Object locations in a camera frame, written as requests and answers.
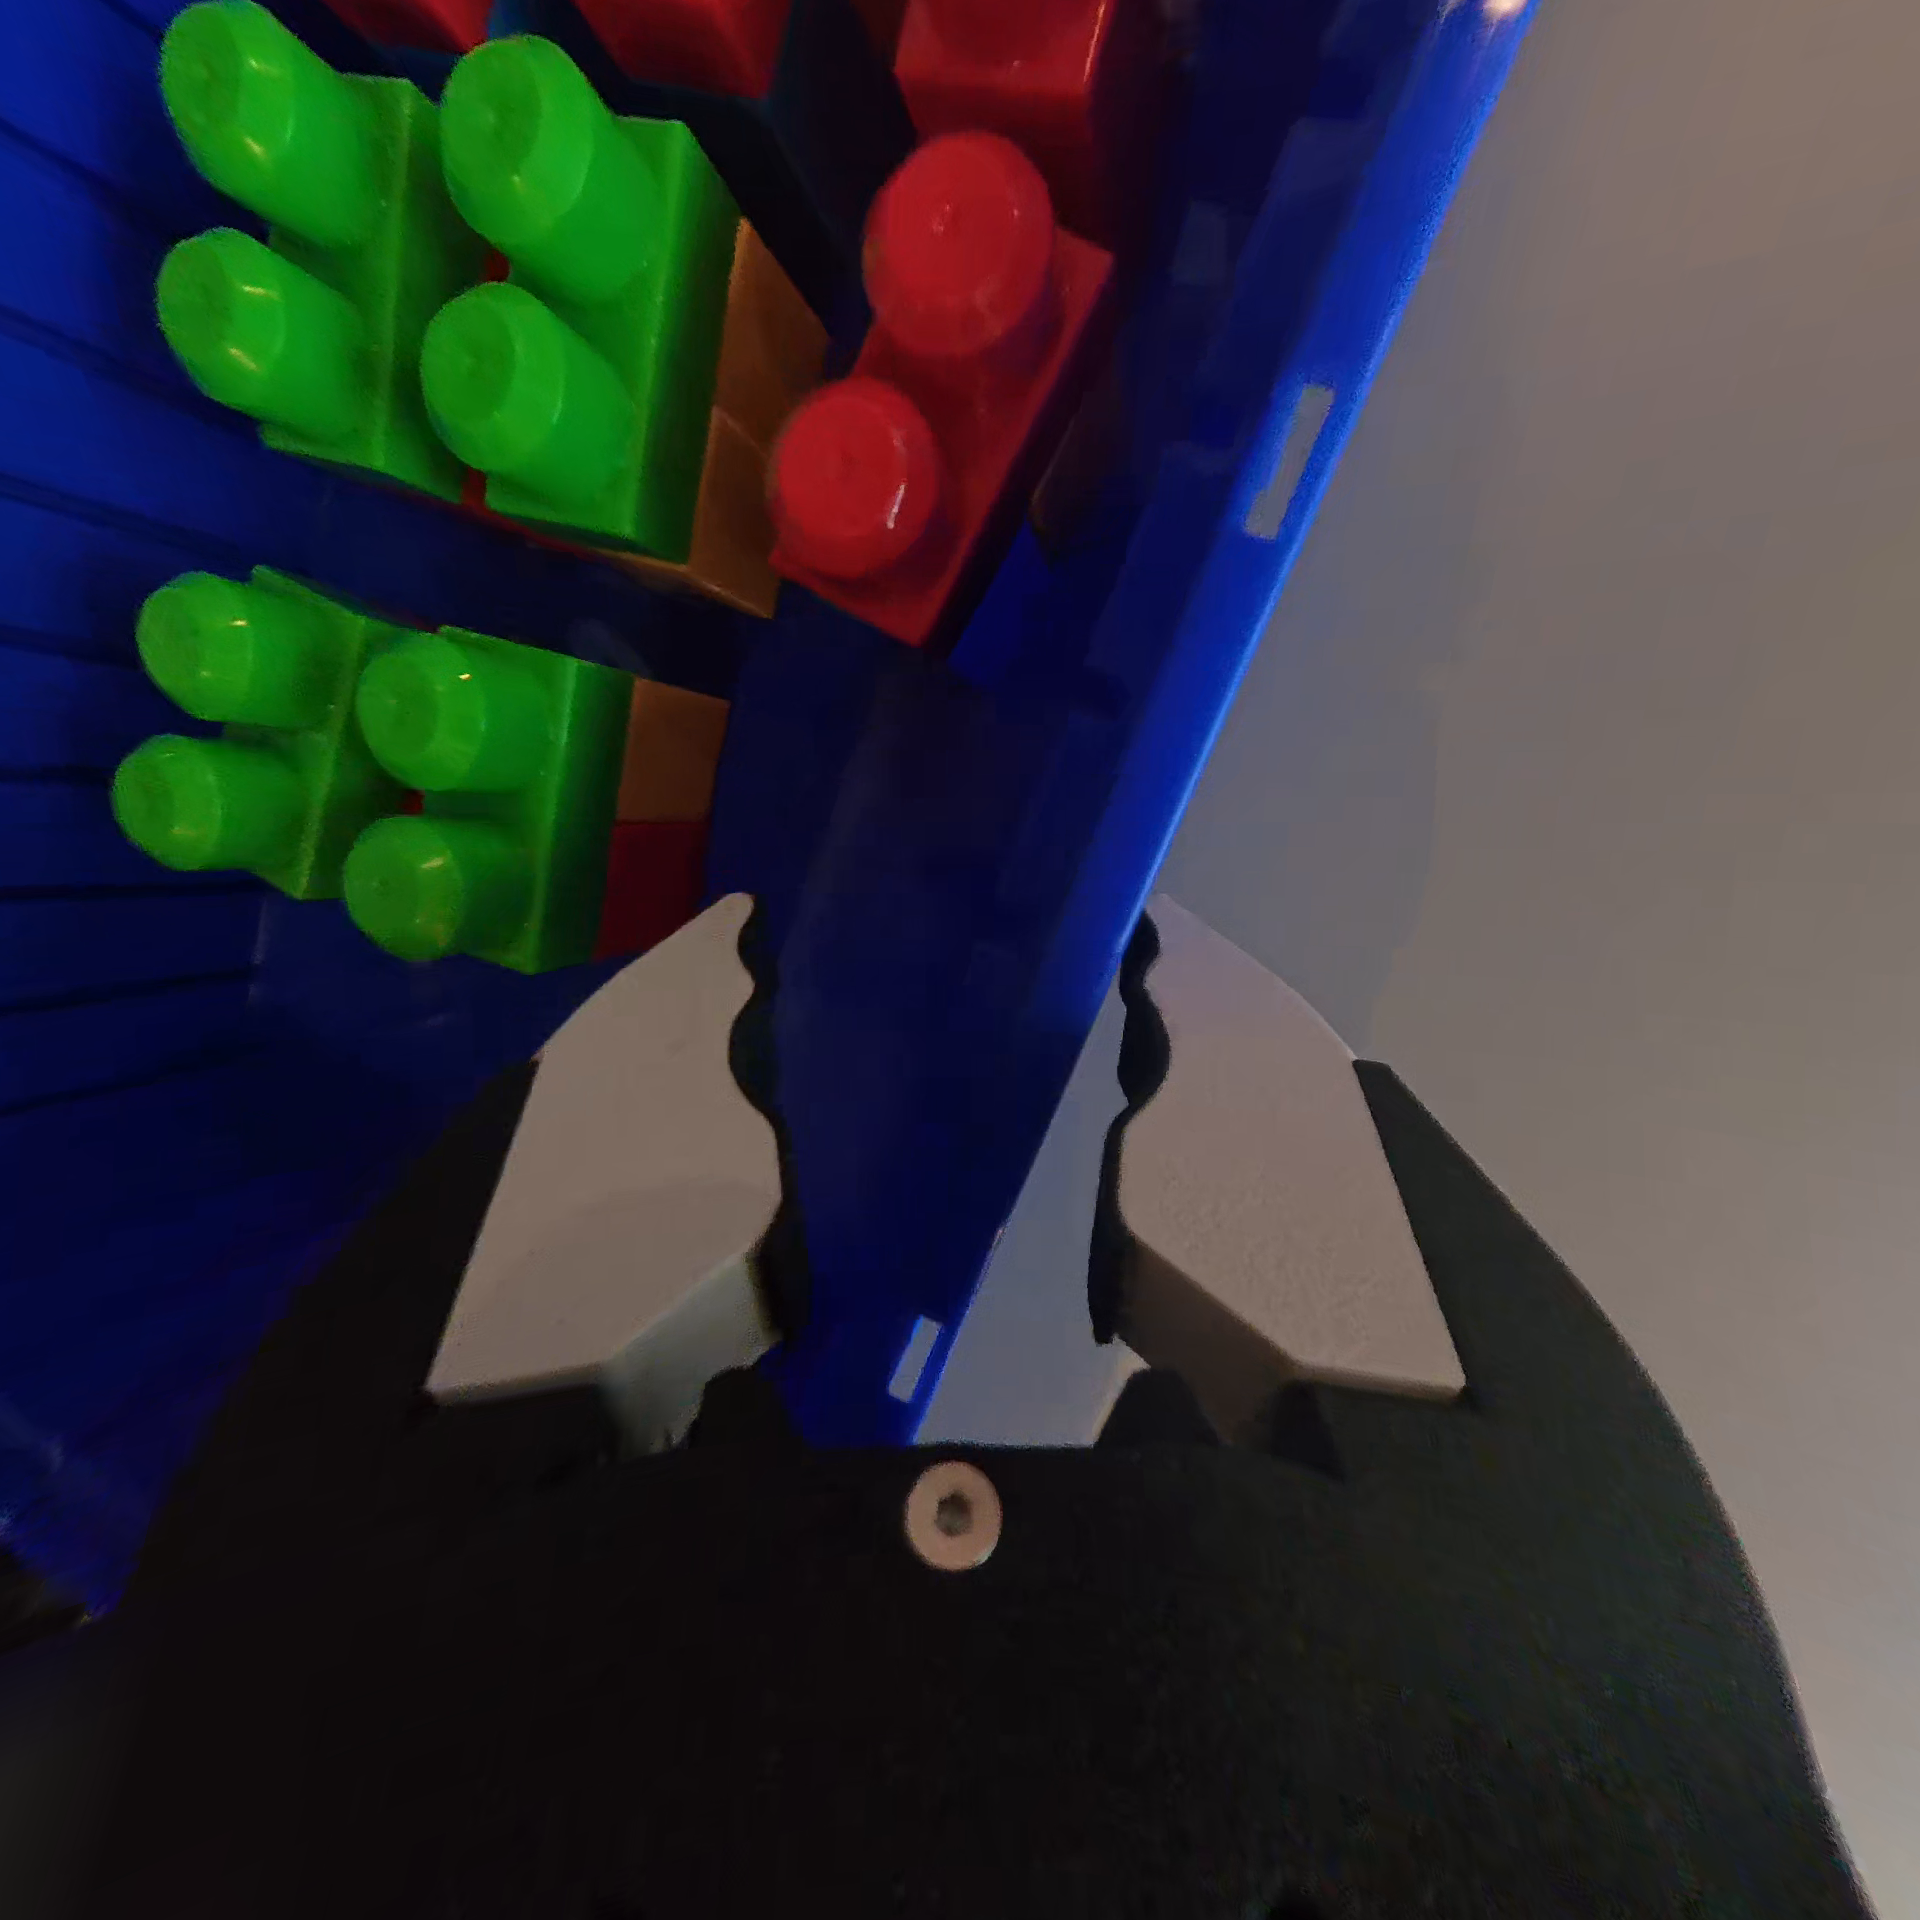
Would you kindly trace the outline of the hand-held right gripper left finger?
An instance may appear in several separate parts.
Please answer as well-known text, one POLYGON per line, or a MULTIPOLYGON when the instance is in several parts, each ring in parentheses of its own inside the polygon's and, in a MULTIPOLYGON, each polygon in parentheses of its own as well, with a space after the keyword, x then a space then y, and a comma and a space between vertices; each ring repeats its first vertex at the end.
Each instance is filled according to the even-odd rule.
POLYGON ((541 1046, 422 1380, 441 1408, 593 1389, 634 1452, 795 1341, 775 959, 750 893, 626 963, 541 1046))

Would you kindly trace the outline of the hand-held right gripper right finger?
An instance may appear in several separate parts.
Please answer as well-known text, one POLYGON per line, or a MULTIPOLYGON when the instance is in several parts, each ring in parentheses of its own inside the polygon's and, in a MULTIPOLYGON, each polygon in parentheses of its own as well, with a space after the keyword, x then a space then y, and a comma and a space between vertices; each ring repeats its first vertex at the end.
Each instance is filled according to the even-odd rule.
POLYGON ((1358 1055, 1280 974, 1173 895, 1132 934, 1089 1318, 1179 1377, 1227 1442, 1289 1389, 1451 1408, 1453 1349, 1358 1055))

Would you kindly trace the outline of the blue ribbed plastic bin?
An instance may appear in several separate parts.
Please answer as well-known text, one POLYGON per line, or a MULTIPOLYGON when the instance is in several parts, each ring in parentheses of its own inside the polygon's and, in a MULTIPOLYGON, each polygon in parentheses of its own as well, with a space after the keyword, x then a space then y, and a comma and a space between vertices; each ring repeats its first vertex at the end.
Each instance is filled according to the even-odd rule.
POLYGON ((4 3, 4 1562, 132 1581, 268 1315, 610 963, 403 963, 341 904, 137 854, 137 605, 257 564, 731 698, 710 891, 758 901, 809 1438, 921 1422, 1537 3, 1195 3, 1068 511, 946 651, 817 591, 620 584, 253 440, 167 364, 224 221, 164 123, 181 3, 4 3))

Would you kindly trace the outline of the cluster of building blocks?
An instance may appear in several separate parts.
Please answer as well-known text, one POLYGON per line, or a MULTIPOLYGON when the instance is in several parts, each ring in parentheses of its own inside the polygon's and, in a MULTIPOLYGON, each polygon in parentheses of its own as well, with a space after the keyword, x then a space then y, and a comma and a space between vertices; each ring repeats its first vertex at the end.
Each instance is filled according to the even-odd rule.
MULTIPOLYGON (((1004 111, 937 109, 859 224, 870 318, 823 318, 678 118, 620 113, 541 33, 438 99, 327 64, 261 3, 191 3, 157 86, 267 232, 157 270, 164 346, 260 440, 563 553, 771 613, 778 589, 944 647, 1068 426, 1114 256, 1004 111)), ((729 701, 257 567, 136 620, 201 734, 122 758, 112 812, 174 872, 341 901, 403 963, 561 974, 685 928, 729 701)))

